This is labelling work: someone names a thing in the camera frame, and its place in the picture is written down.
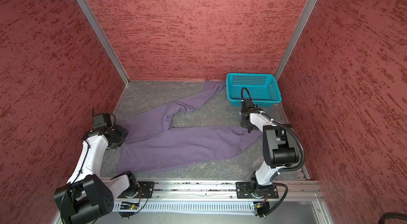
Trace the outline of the purple trousers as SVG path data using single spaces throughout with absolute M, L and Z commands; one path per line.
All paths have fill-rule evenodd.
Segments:
M 180 111 L 200 109 L 225 88 L 225 81 L 206 81 L 201 92 L 167 103 L 120 122 L 128 130 L 117 170 L 168 171 L 209 160 L 231 159 L 249 148 L 262 133 L 239 125 L 173 127 Z

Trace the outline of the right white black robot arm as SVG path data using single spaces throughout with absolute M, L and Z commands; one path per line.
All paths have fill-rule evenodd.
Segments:
M 274 180 L 284 172 L 300 170 L 305 164 L 305 149 L 290 124 L 283 124 L 251 100 L 241 102 L 241 126 L 251 132 L 255 128 L 262 132 L 262 154 L 264 162 L 254 172 L 249 192 L 254 198 L 263 198 L 277 186 Z

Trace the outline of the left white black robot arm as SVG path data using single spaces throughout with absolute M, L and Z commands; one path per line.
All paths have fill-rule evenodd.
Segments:
M 74 173 L 54 194 L 63 223 L 88 224 L 111 213 L 118 197 L 142 197 L 140 185 L 130 171 L 115 176 L 108 184 L 100 178 L 105 151 L 120 147 L 127 135 L 128 131 L 118 125 L 100 126 L 84 135 Z

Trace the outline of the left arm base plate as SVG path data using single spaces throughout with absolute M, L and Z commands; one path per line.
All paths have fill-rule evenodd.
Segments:
M 155 183 L 152 181 L 141 181 L 132 184 L 121 193 L 120 199 L 150 199 L 154 192 Z

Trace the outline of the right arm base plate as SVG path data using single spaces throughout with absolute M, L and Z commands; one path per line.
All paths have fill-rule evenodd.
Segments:
M 274 185 L 257 185 L 252 182 L 236 182 L 236 195 L 238 199 L 277 199 L 279 194 Z

